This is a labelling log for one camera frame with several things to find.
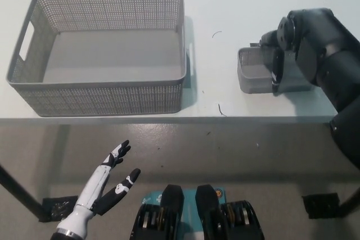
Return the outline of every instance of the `table leg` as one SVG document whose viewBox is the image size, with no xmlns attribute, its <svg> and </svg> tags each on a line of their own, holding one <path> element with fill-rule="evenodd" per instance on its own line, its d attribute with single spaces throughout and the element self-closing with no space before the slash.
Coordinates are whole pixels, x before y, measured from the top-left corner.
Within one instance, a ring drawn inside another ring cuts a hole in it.
<svg viewBox="0 0 360 240">
<path fill-rule="evenodd" d="M 39 221 L 47 222 L 51 219 L 51 213 L 30 195 L 1 165 L 0 184 L 6 188 L 19 202 L 21 202 Z"/>
</svg>

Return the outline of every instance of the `white robotic hand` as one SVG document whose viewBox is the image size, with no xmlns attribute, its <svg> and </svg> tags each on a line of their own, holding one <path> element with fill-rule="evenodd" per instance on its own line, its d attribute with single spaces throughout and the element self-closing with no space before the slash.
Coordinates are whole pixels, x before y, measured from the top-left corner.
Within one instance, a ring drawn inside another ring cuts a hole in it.
<svg viewBox="0 0 360 240">
<path fill-rule="evenodd" d="M 84 240 L 87 236 L 87 224 L 96 214 L 103 215 L 115 206 L 129 191 L 140 169 L 133 170 L 120 184 L 102 197 L 102 192 L 110 176 L 110 171 L 123 162 L 130 150 L 129 140 L 118 145 L 103 163 L 98 166 L 80 194 L 73 212 L 57 226 L 51 240 Z"/>
</svg>

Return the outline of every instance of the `basket handle hole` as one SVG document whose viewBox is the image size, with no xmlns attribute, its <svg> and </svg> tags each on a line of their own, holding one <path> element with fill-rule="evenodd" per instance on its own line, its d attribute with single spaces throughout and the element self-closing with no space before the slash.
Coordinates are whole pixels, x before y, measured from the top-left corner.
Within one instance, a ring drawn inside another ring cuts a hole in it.
<svg viewBox="0 0 360 240">
<path fill-rule="evenodd" d="M 28 55 L 28 51 L 29 51 L 30 43 L 32 42 L 32 39 L 33 39 L 33 35 L 34 35 L 34 26 L 33 26 L 32 22 L 29 22 L 28 28 L 26 29 L 24 40 L 22 41 L 22 45 L 21 45 L 20 52 L 19 52 L 20 57 L 24 61 L 26 60 L 26 57 Z"/>
</svg>

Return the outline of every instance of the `gray plastic basket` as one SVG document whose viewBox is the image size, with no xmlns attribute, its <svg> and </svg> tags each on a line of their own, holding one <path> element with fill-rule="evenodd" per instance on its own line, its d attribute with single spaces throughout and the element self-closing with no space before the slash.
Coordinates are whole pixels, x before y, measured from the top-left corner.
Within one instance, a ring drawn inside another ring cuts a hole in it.
<svg viewBox="0 0 360 240">
<path fill-rule="evenodd" d="M 184 37 L 183 0 L 32 0 L 7 80 L 39 116 L 174 113 Z"/>
</svg>

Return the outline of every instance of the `white table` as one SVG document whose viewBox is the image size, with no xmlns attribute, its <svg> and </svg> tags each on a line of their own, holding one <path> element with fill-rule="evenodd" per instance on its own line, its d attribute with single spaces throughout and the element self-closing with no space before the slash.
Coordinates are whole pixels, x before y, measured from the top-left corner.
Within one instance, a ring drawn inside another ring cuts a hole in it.
<svg viewBox="0 0 360 240">
<path fill-rule="evenodd" d="M 278 122 L 327 122 L 335 114 L 320 89 L 312 92 L 245 94 L 237 78 L 237 51 L 275 29 L 281 17 L 298 8 L 328 7 L 360 37 L 355 0 L 184 0 L 187 21 L 192 23 L 190 44 L 192 88 L 184 90 L 183 109 L 177 114 L 41 118 L 5 81 L 30 0 L 0 0 L 0 123 L 203 123 L 257 119 Z M 212 38 L 217 31 L 222 31 Z"/>
</svg>

